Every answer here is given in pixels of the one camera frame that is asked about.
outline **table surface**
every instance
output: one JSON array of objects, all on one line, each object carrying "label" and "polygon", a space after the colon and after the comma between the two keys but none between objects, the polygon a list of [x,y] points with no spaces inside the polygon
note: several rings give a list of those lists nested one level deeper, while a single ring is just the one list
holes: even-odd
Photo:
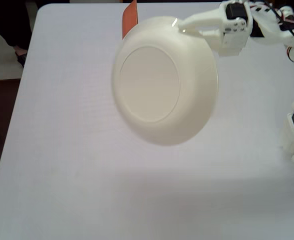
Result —
[{"label": "table surface", "polygon": [[[139,21],[218,3],[138,4]],[[37,15],[0,161],[0,240],[294,240],[294,101],[282,45],[217,57],[219,94],[194,138],[154,145],[126,126],[111,70],[126,4]]]}]

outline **shoe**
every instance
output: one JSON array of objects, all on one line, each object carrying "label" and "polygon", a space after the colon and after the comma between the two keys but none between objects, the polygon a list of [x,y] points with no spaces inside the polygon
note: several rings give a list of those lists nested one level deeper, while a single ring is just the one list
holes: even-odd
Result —
[{"label": "shoe", "polygon": [[27,53],[23,54],[23,55],[17,55],[16,53],[16,56],[17,56],[17,61],[22,65],[22,67],[25,66],[25,62],[26,62],[26,58],[27,58]]}]

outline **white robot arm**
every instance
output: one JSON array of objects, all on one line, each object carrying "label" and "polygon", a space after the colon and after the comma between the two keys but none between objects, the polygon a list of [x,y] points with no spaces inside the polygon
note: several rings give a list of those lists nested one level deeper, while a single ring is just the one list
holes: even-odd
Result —
[{"label": "white robot arm", "polygon": [[[294,13],[288,6],[276,12],[264,2],[223,1],[218,9],[192,15],[178,27],[206,39],[220,56],[238,55],[252,37],[264,45],[284,44],[294,62]],[[199,31],[204,27],[218,29]]]},{"label": "white robot arm", "polygon": [[[199,27],[218,26],[199,31]],[[284,44],[288,58],[294,62],[294,12],[291,7],[274,9],[266,1],[225,1],[218,9],[192,15],[178,25],[183,33],[199,34],[220,56],[238,55],[249,37],[260,44]],[[287,115],[281,135],[283,148],[294,162],[294,103]]]}]

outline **person's leg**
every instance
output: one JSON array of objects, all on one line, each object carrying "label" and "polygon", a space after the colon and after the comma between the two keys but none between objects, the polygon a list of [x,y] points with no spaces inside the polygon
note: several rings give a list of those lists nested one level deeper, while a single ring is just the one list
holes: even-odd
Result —
[{"label": "person's leg", "polygon": [[32,31],[23,0],[0,0],[0,35],[19,55],[28,49]]},{"label": "person's leg", "polygon": [[69,4],[69,0],[35,0],[38,9],[46,4]]}]

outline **orange object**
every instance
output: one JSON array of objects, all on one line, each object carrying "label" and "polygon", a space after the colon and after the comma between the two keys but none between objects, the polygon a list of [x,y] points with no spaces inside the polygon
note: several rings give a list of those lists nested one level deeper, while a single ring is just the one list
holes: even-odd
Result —
[{"label": "orange object", "polygon": [[138,24],[137,0],[133,0],[122,14],[122,38]]}]

